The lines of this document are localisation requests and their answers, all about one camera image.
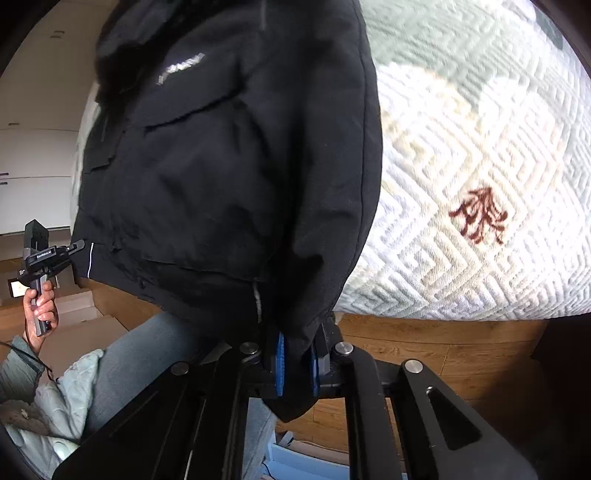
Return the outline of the person's left hand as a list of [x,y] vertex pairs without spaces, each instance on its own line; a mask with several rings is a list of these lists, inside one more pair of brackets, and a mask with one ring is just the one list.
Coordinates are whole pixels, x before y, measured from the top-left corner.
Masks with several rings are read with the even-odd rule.
[[28,288],[23,297],[23,308],[27,341],[42,343],[59,324],[52,282],[45,281],[38,289]]

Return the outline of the left forearm green sleeve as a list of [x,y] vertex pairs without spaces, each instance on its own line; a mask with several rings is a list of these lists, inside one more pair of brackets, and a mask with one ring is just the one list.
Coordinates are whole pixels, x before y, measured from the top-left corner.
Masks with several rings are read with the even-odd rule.
[[29,343],[16,335],[11,341],[9,352],[1,363],[0,397],[4,403],[9,400],[32,403],[45,367],[39,354],[42,343]]

